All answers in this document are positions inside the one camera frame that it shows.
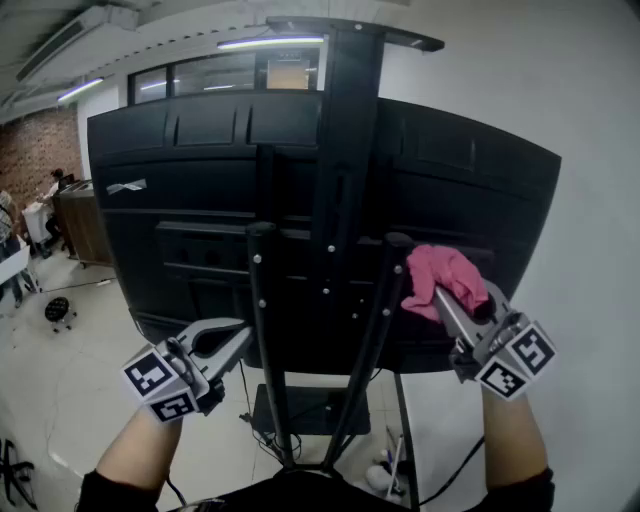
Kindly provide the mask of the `black metal screen stand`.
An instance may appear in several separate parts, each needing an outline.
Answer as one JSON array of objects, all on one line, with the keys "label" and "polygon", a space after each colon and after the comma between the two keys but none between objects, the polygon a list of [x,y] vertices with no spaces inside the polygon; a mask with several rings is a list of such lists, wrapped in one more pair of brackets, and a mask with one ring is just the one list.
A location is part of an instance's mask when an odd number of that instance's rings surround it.
[{"label": "black metal screen stand", "polygon": [[[307,279],[311,324],[302,330],[305,341],[313,337],[327,341],[341,328],[340,316],[346,310],[374,142],[384,45],[390,42],[436,52],[444,43],[402,29],[345,19],[270,16],[266,24],[277,44],[301,39],[303,34],[328,39]],[[355,438],[350,430],[400,302],[413,241],[399,232],[383,236],[369,316],[329,447],[321,462],[298,463],[291,443],[293,431],[281,365],[281,339],[293,325],[294,316],[285,310],[291,297],[280,287],[285,280],[280,229],[272,222],[256,222],[248,226],[246,234],[256,337],[275,430],[276,458],[282,465],[277,474],[283,478],[312,474],[341,481],[335,464]]]}]

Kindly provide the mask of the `ceiling air conditioner unit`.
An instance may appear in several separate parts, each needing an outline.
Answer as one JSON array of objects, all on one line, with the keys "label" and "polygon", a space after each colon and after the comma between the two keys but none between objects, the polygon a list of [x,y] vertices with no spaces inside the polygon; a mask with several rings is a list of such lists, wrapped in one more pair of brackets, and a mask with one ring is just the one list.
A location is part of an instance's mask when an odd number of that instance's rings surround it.
[{"label": "ceiling air conditioner unit", "polygon": [[111,38],[135,33],[139,12],[116,5],[92,6],[49,38],[16,74],[20,84],[76,78],[89,72]]}]

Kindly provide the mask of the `brown wooden cabinet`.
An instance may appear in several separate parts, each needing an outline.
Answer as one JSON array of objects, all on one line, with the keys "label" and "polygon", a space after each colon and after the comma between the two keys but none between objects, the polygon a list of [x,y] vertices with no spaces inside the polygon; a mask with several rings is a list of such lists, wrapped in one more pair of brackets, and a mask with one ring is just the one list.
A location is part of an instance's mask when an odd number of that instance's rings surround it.
[{"label": "brown wooden cabinet", "polygon": [[52,198],[70,257],[88,265],[112,266],[106,232],[91,180],[76,181]]}]

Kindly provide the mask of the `white table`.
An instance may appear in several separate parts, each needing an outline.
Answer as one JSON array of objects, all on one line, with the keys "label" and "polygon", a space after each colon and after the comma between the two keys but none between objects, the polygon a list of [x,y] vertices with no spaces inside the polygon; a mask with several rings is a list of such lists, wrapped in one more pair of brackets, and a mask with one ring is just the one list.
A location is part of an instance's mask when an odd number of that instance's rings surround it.
[{"label": "white table", "polygon": [[0,263],[0,287],[12,278],[19,276],[22,272],[30,276],[32,291],[34,293],[41,293],[42,287],[35,272],[30,255],[30,247],[28,245],[23,245],[18,252]]}]

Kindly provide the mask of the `person's black clothing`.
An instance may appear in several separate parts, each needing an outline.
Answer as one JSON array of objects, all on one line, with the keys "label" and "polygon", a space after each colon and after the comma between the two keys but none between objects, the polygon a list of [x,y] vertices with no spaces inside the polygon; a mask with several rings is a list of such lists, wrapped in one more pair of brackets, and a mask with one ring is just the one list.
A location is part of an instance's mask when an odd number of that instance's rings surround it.
[{"label": "person's black clothing", "polygon": [[[465,512],[551,512],[555,485],[549,469],[526,481],[488,491]],[[153,493],[93,471],[84,477],[76,512],[158,512]],[[168,512],[410,512],[344,481],[308,472],[275,476],[234,492]]]}]

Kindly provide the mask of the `large black monitor back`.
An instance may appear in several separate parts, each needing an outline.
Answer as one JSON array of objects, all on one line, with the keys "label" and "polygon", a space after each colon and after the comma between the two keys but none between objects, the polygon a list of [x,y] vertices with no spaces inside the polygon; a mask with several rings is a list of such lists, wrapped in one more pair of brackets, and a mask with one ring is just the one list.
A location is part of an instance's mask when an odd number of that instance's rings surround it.
[{"label": "large black monitor back", "polygon": [[[156,343],[198,319],[252,321],[246,229],[280,229],[288,372],[352,371],[389,232],[462,252],[512,296],[560,175],[551,151],[440,110],[378,99],[375,135],[342,326],[311,324],[315,181],[322,95],[236,92],[154,101],[92,117],[94,189],[129,312]],[[106,187],[145,179],[147,188]]]}]

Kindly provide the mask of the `white mop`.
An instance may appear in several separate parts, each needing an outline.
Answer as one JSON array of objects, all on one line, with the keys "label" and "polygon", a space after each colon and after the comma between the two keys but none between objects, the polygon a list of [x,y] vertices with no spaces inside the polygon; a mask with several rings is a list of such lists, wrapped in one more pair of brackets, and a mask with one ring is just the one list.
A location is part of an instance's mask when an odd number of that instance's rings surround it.
[{"label": "white mop", "polygon": [[363,489],[374,497],[402,505],[406,495],[400,478],[404,438],[385,428],[385,445],[376,452],[364,473]]}]

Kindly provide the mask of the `person's left forearm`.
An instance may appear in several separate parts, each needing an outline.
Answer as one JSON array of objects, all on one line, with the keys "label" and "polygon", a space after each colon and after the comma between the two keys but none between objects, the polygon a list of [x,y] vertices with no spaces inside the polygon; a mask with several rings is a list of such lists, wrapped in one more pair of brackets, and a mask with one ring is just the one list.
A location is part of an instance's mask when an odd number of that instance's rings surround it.
[{"label": "person's left forearm", "polygon": [[158,497],[170,474],[182,427],[182,419],[162,423],[147,408],[139,408],[101,456],[97,473]]}]

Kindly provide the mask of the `long ceiling light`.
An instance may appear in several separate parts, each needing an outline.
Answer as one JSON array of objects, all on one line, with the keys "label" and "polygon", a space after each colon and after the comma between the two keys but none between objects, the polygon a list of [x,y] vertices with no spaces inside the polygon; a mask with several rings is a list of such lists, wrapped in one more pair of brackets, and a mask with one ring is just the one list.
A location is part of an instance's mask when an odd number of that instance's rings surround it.
[{"label": "long ceiling light", "polygon": [[251,48],[264,48],[285,45],[314,45],[324,42],[323,36],[273,36],[273,37],[255,37],[249,39],[224,41],[217,44],[219,50],[243,50]]},{"label": "long ceiling light", "polygon": [[72,89],[70,89],[69,91],[66,91],[63,95],[59,96],[57,98],[57,102],[58,103],[64,103],[67,101],[70,101],[72,98],[75,98],[76,96],[80,95],[81,93],[84,93],[85,91],[100,85],[102,82],[104,81],[103,77],[98,77],[95,78],[91,81],[85,82],[82,85],[79,85],[77,87],[74,87]]}]

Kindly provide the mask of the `black round stool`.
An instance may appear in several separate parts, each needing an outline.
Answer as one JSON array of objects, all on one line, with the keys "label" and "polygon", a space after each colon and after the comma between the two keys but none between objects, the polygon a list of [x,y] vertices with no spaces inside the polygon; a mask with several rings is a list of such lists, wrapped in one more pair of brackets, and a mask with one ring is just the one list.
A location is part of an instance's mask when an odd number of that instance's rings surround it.
[{"label": "black round stool", "polygon": [[62,330],[70,331],[77,318],[72,302],[63,296],[51,299],[45,307],[44,315],[54,333],[60,333]]}]

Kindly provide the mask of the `person's right forearm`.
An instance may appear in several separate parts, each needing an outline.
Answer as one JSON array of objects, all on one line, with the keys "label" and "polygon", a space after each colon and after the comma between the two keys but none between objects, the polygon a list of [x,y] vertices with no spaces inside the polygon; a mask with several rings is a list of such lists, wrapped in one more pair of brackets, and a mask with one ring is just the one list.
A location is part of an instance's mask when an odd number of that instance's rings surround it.
[{"label": "person's right forearm", "polygon": [[541,474],[548,466],[547,452],[527,396],[507,401],[483,388],[482,405],[487,489]]}]

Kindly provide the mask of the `black stand base tray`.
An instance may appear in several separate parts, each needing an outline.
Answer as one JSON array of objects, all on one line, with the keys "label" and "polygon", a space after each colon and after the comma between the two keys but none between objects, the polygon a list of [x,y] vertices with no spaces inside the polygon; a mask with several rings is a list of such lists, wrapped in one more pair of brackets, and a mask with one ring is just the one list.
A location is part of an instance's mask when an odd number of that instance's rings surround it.
[{"label": "black stand base tray", "polygon": [[[341,417],[346,399],[345,388],[287,386],[290,427],[298,435],[330,436]],[[263,433],[275,427],[265,384],[259,384],[253,409],[252,425]]]}]

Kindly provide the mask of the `black office chair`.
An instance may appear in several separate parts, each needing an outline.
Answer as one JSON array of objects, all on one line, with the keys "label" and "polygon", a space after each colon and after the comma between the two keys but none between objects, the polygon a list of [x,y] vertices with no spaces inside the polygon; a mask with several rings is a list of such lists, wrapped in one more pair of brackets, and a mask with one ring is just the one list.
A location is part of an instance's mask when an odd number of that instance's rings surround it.
[{"label": "black office chair", "polygon": [[33,512],[39,511],[33,491],[34,471],[35,465],[20,459],[11,440],[0,439],[0,487],[11,506],[26,506]]}]

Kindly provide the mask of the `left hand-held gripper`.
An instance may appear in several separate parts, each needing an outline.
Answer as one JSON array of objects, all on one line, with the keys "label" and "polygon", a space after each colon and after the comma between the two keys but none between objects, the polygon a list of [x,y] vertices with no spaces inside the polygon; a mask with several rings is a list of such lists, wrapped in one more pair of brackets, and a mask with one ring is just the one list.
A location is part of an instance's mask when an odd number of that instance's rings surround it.
[{"label": "left hand-held gripper", "polygon": [[[207,416],[224,400],[225,388],[220,378],[207,381],[205,376],[231,371],[252,336],[253,329],[244,320],[197,320],[177,336],[143,347],[124,364],[121,375],[140,404],[160,423],[195,413]],[[194,351],[193,361],[185,351]]]}]

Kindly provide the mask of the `dark framed window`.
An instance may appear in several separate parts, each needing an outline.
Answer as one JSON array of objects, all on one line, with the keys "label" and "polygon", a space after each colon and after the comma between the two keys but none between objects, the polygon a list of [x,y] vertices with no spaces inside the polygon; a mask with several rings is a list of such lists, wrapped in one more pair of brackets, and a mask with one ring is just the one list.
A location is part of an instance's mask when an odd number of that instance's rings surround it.
[{"label": "dark framed window", "polygon": [[128,76],[130,106],[168,97],[239,90],[315,90],[318,48],[258,49],[156,66]]}]

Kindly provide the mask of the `grey tape strip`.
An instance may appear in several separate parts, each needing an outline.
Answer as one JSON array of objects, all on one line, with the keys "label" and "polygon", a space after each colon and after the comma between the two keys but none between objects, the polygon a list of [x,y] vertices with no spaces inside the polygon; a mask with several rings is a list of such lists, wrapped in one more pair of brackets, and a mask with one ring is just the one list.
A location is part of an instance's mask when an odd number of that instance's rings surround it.
[{"label": "grey tape strip", "polygon": [[106,187],[106,192],[108,195],[114,195],[118,192],[130,191],[130,192],[138,192],[147,188],[147,183],[145,179],[139,179],[127,183],[114,183],[110,184]]}]

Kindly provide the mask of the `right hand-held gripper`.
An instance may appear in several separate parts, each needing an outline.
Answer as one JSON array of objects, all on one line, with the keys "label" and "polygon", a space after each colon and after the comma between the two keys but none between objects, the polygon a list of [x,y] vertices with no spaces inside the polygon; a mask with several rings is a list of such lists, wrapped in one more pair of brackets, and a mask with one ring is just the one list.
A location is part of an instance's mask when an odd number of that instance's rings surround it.
[{"label": "right hand-held gripper", "polygon": [[556,359],[557,349],[538,322],[512,311],[509,300],[485,280],[488,300],[471,311],[448,289],[437,285],[433,305],[448,335],[450,355],[460,381],[474,381],[512,401],[537,382]]}]

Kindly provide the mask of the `pink cloth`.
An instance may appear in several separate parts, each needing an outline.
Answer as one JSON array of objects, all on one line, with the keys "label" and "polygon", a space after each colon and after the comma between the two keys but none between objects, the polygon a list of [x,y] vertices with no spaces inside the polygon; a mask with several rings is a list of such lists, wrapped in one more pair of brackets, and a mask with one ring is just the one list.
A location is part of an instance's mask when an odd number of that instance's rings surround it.
[{"label": "pink cloth", "polygon": [[478,268],[459,250],[446,246],[419,245],[407,257],[413,294],[401,307],[429,321],[441,322],[433,304],[436,286],[444,287],[473,313],[489,300]]}]

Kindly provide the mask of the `white bin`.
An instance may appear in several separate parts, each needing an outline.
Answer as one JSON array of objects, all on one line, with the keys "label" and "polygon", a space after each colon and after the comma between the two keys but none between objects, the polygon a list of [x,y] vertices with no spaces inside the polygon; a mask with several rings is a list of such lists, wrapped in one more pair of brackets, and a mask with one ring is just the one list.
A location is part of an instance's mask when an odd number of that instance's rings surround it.
[{"label": "white bin", "polygon": [[46,223],[51,217],[51,208],[35,201],[22,210],[27,230],[34,244],[42,244],[51,238]]}]

